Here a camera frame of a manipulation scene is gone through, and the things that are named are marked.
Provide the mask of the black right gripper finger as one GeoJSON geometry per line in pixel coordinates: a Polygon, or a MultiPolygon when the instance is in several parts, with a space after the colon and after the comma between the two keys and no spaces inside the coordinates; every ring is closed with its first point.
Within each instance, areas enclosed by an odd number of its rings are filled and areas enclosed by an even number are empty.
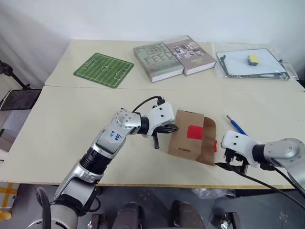
{"type": "Polygon", "coordinates": [[[223,163],[223,162],[217,162],[215,163],[216,166],[219,166],[220,168],[223,168],[227,171],[236,171],[236,166],[232,166],[228,163],[223,163]]]}

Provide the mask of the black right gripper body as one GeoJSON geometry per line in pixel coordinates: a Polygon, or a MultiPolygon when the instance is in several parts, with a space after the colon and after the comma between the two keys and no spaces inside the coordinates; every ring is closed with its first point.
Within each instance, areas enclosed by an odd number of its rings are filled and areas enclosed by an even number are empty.
{"type": "Polygon", "coordinates": [[[225,155],[226,163],[228,163],[230,165],[232,165],[231,163],[234,162],[234,161],[241,162],[241,165],[236,166],[236,171],[233,171],[233,172],[238,172],[238,173],[246,173],[247,172],[249,163],[244,156],[236,153],[235,151],[233,151],[229,148],[227,148],[225,150],[224,155],[225,155]]]}

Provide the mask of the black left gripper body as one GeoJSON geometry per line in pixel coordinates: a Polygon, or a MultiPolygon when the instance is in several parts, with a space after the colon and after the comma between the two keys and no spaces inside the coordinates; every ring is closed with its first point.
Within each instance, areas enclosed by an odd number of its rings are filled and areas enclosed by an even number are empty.
{"type": "Polygon", "coordinates": [[[154,148],[155,149],[159,149],[160,148],[159,140],[158,140],[158,130],[159,130],[159,128],[157,127],[156,129],[154,129],[154,131],[152,133],[153,143],[154,143],[154,148]]]}

